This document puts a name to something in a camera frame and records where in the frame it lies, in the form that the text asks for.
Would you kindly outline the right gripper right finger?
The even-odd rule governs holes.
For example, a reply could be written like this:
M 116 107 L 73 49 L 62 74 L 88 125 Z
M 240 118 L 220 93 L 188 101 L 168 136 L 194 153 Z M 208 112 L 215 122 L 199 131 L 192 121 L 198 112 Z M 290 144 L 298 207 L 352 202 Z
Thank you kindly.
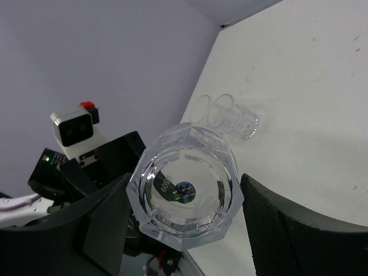
M 257 275 L 367 275 L 367 227 L 312 211 L 243 174 Z

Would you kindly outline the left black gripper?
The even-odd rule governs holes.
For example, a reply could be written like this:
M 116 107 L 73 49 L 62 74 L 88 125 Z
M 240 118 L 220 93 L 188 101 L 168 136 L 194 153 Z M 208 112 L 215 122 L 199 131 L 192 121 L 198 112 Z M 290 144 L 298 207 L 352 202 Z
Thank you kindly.
M 138 132 L 113 141 L 61 164 L 59 170 L 71 198 L 85 198 L 126 173 L 132 173 L 146 149 Z

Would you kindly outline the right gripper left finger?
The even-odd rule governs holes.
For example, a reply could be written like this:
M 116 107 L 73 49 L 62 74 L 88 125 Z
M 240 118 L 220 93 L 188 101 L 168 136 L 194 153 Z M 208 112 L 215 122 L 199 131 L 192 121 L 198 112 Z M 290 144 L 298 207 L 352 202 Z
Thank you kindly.
M 119 275 L 130 173 L 38 224 L 1 229 L 1 275 Z

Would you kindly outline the clear glass with sticker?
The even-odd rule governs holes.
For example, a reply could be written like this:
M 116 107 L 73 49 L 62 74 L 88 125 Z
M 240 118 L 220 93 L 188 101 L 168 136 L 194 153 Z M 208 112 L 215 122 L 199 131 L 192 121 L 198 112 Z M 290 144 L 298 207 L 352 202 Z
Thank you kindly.
M 139 230 L 178 251 L 223 239 L 244 201 L 229 144 L 192 123 L 143 151 L 126 193 Z

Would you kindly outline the clear faceted glass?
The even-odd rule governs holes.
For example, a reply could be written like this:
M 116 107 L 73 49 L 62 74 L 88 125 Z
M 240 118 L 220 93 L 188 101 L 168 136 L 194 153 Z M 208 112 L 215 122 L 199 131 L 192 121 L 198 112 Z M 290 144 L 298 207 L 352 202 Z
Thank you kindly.
M 230 94 L 219 96 L 208 110 L 206 123 L 215 131 L 247 140 L 258 130 L 258 116 Z

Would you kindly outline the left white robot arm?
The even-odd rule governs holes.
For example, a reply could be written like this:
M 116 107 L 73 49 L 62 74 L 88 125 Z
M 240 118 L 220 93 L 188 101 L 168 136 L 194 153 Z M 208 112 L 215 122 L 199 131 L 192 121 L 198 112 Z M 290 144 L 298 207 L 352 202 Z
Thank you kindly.
M 1 228 L 23 227 L 133 172 L 145 145 L 134 131 L 109 142 L 83 141 L 64 150 L 69 155 L 48 148 L 43 151 L 28 180 L 33 194 L 1 195 Z

